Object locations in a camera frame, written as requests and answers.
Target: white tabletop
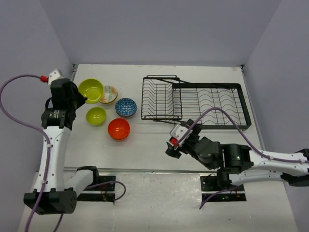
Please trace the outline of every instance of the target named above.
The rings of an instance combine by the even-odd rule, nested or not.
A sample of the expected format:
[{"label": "white tabletop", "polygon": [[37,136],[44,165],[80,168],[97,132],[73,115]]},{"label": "white tabletop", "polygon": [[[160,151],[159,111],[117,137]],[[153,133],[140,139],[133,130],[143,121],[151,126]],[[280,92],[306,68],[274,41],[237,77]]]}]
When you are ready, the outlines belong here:
[{"label": "white tabletop", "polygon": [[[137,106],[136,114],[129,118],[131,133],[121,142],[114,141],[107,133],[111,120],[119,117],[114,104],[86,104],[76,111],[77,117],[66,152],[66,167],[95,165],[98,168],[147,169],[147,170],[191,170],[205,171],[205,167],[191,158],[182,155],[174,159],[165,154],[166,141],[170,138],[172,125],[143,121],[140,118],[142,80],[147,75],[175,74],[188,82],[239,83],[241,84],[252,125],[245,131],[247,137],[260,148],[250,102],[239,67],[191,67],[191,66],[139,66],[139,65],[91,65],[78,66],[74,79],[79,85],[87,78],[95,78],[104,85],[118,89],[118,99],[132,98]],[[85,119],[87,111],[95,106],[103,107],[107,119],[100,127],[89,125]],[[200,135],[223,144],[246,144],[236,130],[203,130]]]},{"label": "white tabletop", "polygon": [[[253,124],[245,131],[260,147],[247,91],[240,68],[79,65],[76,84],[96,78],[118,88],[120,97],[141,104],[142,78],[149,74],[176,74],[190,82],[240,83]],[[165,154],[171,125],[142,121],[140,111],[129,119],[132,132],[123,142],[113,141],[107,125],[115,117],[114,105],[103,106],[108,118],[101,127],[87,124],[85,114],[93,105],[77,111],[67,147],[65,166],[96,165],[115,169],[201,170],[206,169],[190,156],[174,159]],[[221,143],[245,144],[234,130],[207,130],[202,133]],[[66,172],[70,178],[74,172]],[[127,194],[112,203],[78,202],[71,215],[65,215],[59,232],[296,232],[293,213],[281,182],[245,184],[246,202],[207,203],[201,201],[199,174],[116,173],[116,179],[127,186]],[[122,191],[116,185],[116,194]],[[24,230],[30,209],[25,207],[19,231]],[[59,215],[35,215],[32,232],[52,231]]]}]

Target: yellow-green bowl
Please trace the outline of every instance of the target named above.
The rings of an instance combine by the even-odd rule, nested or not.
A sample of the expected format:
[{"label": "yellow-green bowl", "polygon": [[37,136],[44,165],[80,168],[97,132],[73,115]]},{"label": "yellow-green bowl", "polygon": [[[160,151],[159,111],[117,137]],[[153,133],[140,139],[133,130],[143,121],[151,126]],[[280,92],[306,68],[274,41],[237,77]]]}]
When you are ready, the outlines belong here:
[{"label": "yellow-green bowl", "polygon": [[100,81],[96,79],[87,79],[80,83],[78,91],[87,97],[86,103],[94,104],[99,102],[104,94],[104,88]]},{"label": "yellow-green bowl", "polygon": [[86,114],[86,119],[91,125],[99,126],[105,121],[106,112],[101,107],[91,108]]}]

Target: blue bowl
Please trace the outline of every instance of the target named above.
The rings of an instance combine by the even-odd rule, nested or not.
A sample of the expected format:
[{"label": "blue bowl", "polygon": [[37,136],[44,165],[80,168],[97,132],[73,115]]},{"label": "blue bowl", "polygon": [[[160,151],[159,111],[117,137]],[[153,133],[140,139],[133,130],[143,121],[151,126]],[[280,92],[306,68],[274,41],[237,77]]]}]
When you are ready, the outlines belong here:
[{"label": "blue bowl", "polygon": [[115,110],[120,117],[131,117],[136,113],[137,105],[130,98],[122,98],[116,102]]}]

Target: wire rack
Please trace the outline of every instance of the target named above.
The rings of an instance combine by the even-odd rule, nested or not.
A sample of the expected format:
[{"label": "wire rack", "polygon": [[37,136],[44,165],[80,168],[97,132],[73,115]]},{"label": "wire rack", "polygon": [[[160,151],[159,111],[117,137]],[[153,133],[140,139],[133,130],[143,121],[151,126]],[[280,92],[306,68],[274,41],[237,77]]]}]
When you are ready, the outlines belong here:
[{"label": "wire rack", "polygon": [[[226,111],[242,130],[251,125],[240,84],[189,83],[175,75],[149,75],[143,79],[142,120],[182,123],[196,120],[205,110]],[[198,124],[202,129],[234,129],[221,112],[213,111]]]}]

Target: gray wall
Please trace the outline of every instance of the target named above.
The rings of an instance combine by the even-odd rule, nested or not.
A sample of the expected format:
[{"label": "gray wall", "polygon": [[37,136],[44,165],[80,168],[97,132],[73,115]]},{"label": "gray wall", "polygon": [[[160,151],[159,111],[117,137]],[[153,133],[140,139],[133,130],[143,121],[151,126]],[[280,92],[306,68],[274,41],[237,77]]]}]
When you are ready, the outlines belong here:
[{"label": "gray wall", "polygon": [[[266,149],[309,148],[309,1],[283,0],[245,66]],[[309,230],[309,188],[286,186],[300,232]]]},{"label": "gray wall", "polygon": [[[54,68],[70,74],[71,64],[38,0],[0,1],[0,85],[22,73],[47,75]],[[29,78],[12,83],[2,97],[15,117],[37,126],[45,100],[46,84]],[[16,231],[39,167],[42,136],[9,120],[0,112],[0,231]]]},{"label": "gray wall", "polygon": [[244,64],[280,0],[40,0],[75,63]]}]

